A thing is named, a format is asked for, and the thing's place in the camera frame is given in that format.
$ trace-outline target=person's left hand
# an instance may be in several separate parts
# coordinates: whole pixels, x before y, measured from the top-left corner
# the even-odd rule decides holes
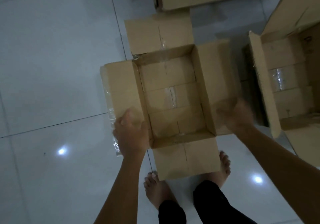
[[[114,123],[113,135],[118,140],[123,157],[145,155],[149,148],[149,133],[146,121],[136,126],[132,124],[131,109]]]

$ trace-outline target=hand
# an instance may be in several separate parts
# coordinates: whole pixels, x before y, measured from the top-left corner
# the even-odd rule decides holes
[[[113,135],[118,140],[120,152],[123,157],[144,157],[149,148],[148,125],[144,121],[136,126],[132,124],[132,112],[127,109],[122,117],[114,123]]]
[[[254,127],[253,113],[249,105],[242,98],[232,110],[218,109],[217,113],[223,119],[225,125],[232,133],[237,134],[250,127]]]

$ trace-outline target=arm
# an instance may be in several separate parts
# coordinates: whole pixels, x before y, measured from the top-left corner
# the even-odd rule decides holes
[[[123,161],[94,224],[137,223],[139,172],[149,147],[149,137],[146,123],[134,126],[130,114],[127,110],[114,124],[113,134],[118,140]]]
[[[320,171],[256,129],[252,112],[243,100],[233,110],[218,110],[218,113],[302,221],[320,223]]]

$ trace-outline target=white tile floor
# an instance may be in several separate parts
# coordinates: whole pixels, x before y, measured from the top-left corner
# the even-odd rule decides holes
[[[278,1],[192,8],[195,42],[231,38],[246,80],[246,33],[261,32]],[[121,164],[99,67],[132,58],[123,21],[154,12],[153,0],[0,0],[0,223],[94,221]],[[292,151],[285,138],[279,142]],[[258,223],[301,223],[241,142],[230,135],[218,145],[234,163],[222,190],[235,208]],[[149,155],[140,172],[138,223],[158,222],[142,185],[154,168]],[[254,183],[254,175],[263,182]],[[196,182],[170,181],[189,223],[200,223],[191,203]]]

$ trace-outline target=bare foot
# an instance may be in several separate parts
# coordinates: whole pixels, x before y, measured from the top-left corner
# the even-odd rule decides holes
[[[159,206],[165,200],[173,200],[177,202],[169,185],[166,181],[159,181],[157,174],[148,173],[148,176],[145,177],[144,180],[145,182],[143,185],[146,189],[146,196],[157,210],[159,210]]]
[[[219,156],[221,161],[221,171],[202,174],[201,179],[202,181],[210,180],[216,183],[219,186],[219,188],[221,188],[224,182],[226,181],[227,177],[229,177],[231,173],[231,162],[229,160],[228,155],[225,152],[221,151]]]

